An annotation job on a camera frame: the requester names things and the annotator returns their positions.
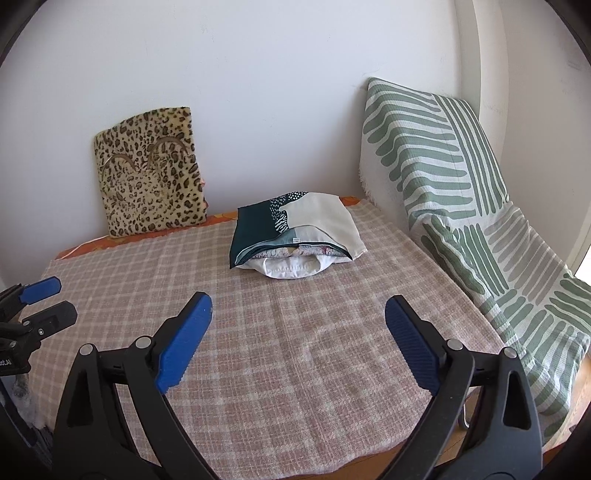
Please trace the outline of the leopard print fur cushion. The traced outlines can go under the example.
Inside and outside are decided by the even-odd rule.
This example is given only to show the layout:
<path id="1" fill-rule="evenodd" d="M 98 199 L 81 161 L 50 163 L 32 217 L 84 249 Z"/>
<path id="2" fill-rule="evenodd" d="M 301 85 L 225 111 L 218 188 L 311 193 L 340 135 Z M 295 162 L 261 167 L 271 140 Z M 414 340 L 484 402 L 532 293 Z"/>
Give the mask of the leopard print fur cushion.
<path id="1" fill-rule="evenodd" d="M 127 118 L 95 135 L 93 153 L 110 236 L 205 222 L 190 107 L 158 108 Z"/>

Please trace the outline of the white shirt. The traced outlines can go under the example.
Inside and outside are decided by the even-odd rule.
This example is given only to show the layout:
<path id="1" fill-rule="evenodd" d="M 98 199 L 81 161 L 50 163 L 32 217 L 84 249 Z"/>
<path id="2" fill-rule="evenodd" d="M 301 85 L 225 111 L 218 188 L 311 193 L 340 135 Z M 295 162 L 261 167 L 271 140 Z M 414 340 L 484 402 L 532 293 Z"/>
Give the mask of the white shirt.
<path id="1" fill-rule="evenodd" d="M 332 256 L 294 256 L 250 259 L 245 266 L 271 279 L 294 280 L 315 276 L 335 263 Z"/>

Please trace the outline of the pink plaid bed blanket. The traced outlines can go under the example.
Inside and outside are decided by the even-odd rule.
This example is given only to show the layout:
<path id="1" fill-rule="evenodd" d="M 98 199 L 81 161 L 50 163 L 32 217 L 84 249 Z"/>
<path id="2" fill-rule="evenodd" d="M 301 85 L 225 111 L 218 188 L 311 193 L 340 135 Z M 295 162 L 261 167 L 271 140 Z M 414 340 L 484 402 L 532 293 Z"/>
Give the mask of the pink plaid bed blanket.
<path id="1" fill-rule="evenodd" d="M 211 296 L 211 326 L 167 398 L 219 476 L 322 474 L 397 447 L 430 396 L 386 326 L 391 297 L 405 297 L 471 350 L 496 353 L 503 343 L 376 206 L 363 200 L 349 212 L 366 252 L 304 279 L 230 268 L 230 221 L 51 262 L 47 274 L 59 278 L 60 298 L 78 318 L 32 355 L 39 416 L 54 424 L 80 346 L 126 347 L 202 291 Z"/>

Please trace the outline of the green striped white throw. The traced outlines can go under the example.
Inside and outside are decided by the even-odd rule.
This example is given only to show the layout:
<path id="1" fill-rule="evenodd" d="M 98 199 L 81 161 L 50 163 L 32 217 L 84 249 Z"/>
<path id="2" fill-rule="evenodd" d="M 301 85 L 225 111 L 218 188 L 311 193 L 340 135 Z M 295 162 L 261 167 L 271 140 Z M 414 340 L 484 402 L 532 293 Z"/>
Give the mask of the green striped white throw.
<path id="1" fill-rule="evenodd" d="M 590 351 L 590 287 L 511 201 L 469 103 L 370 79 L 360 177 L 367 198 L 517 351 L 542 438 L 553 439 Z"/>

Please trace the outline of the white and teal patterned garment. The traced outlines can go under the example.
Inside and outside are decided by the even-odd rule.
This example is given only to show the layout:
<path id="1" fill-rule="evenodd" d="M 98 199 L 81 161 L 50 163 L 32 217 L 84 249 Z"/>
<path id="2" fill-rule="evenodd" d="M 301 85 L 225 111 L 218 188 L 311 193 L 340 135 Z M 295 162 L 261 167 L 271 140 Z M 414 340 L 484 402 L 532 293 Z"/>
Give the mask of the white and teal patterned garment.
<path id="1" fill-rule="evenodd" d="M 297 191 L 238 209 L 229 267 L 249 269 L 250 259 L 320 255 L 348 263 L 366 252 L 338 196 Z"/>

